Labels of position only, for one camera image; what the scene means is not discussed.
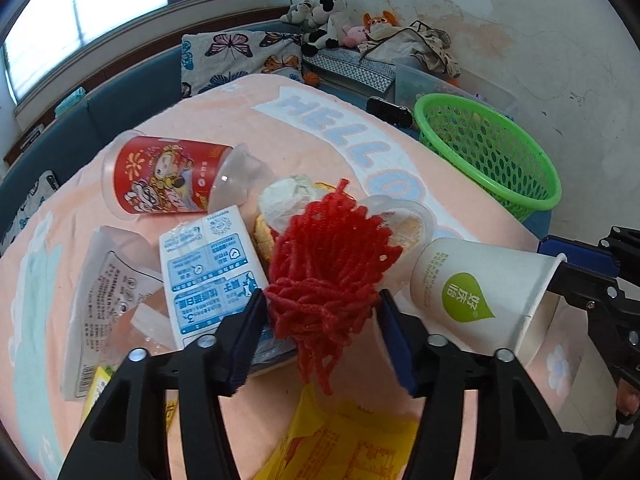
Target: pink tablecloth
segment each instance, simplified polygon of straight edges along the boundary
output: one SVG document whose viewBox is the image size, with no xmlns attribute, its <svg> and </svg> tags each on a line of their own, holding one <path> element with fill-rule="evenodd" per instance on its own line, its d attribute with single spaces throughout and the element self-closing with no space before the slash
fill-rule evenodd
<svg viewBox="0 0 640 480">
<path fill-rule="evenodd" d="M 536 239 L 476 184 L 405 134 L 323 92 L 273 75 L 247 76 L 206 92 L 143 123 L 147 135 L 247 143 L 284 177 L 351 181 L 357 199 L 391 194 L 424 202 L 438 219 L 437 236 L 535 250 Z M 81 403 L 60 397 L 69 305 L 91 232 L 111 225 L 140 232 L 154 246 L 186 217 L 117 219 L 100 190 L 104 150 L 31 218 L 0 260 L 0 418 L 18 449 L 43 479 L 57 477 L 80 425 Z M 255 204 L 242 208 L 248 224 Z M 529 372 L 557 411 L 577 371 L 586 318 L 558 310 Z M 422 403 L 399 387 L 367 324 L 336 368 L 335 395 L 364 407 L 418 417 Z M 284 435 L 302 384 L 288 366 L 251 378 L 222 406 L 243 479 L 251 478 Z M 468 404 L 466 417 L 473 419 Z M 459 478 L 468 475 L 473 430 L 465 430 Z M 174 478 L 184 477 L 178 424 L 170 431 Z"/>
</svg>

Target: silver bolt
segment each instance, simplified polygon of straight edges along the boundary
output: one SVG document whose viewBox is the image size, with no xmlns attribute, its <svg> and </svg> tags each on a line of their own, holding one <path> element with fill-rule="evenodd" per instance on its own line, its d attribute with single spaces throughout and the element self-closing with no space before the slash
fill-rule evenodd
<svg viewBox="0 0 640 480">
<path fill-rule="evenodd" d="M 431 346 L 442 347 L 446 346 L 448 342 L 449 340 L 440 334 L 433 334 L 427 338 L 427 343 L 429 343 Z"/>
<path fill-rule="evenodd" d="M 146 350 L 144 348 L 134 348 L 129 352 L 129 361 L 142 361 L 146 357 Z"/>
<path fill-rule="evenodd" d="M 516 356 L 513 355 L 513 352 L 511 350 L 509 350 L 508 348 L 500 348 L 496 353 L 495 356 L 502 361 L 503 363 L 510 363 L 511 361 L 513 361 Z"/>
<path fill-rule="evenodd" d="M 205 334 L 198 339 L 198 346 L 200 348 L 209 348 L 216 344 L 216 336 L 211 334 Z"/>
</svg>

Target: small basketball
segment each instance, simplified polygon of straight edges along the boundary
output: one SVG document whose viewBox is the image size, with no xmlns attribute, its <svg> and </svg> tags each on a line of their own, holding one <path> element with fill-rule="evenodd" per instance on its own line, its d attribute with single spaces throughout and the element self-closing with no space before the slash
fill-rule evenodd
<svg viewBox="0 0 640 480">
<path fill-rule="evenodd" d="M 320 86 L 320 76 L 314 72 L 307 72 L 302 76 L 302 79 L 305 80 L 306 85 L 313 86 L 314 88 Z"/>
</svg>

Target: orange plush toy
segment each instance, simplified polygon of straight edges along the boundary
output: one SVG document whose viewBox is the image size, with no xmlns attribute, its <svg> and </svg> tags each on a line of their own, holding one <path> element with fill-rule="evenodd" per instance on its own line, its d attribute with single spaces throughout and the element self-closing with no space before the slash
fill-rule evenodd
<svg viewBox="0 0 640 480">
<path fill-rule="evenodd" d="M 380 24 L 388 24 L 392 27 L 396 27 L 398 25 L 398 20 L 396 20 L 396 17 L 391 12 L 389 12 L 388 10 L 383 10 L 382 16 L 374 16 L 373 18 L 367 12 L 362 17 L 362 23 L 367 30 L 371 30 L 371 27 Z"/>
</svg>

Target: green plastic basket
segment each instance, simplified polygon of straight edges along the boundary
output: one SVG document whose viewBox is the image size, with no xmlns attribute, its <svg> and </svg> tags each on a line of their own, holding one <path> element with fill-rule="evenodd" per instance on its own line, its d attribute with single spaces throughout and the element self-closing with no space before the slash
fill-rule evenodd
<svg viewBox="0 0 640 480">
<path fill-rule="evenodd" d="M 420 142 L 475 180 L 520 222 L 560 201 L 560 179 L 535 140 L 480 103 L 428 94 L 414 108 Z"/>
</svg>

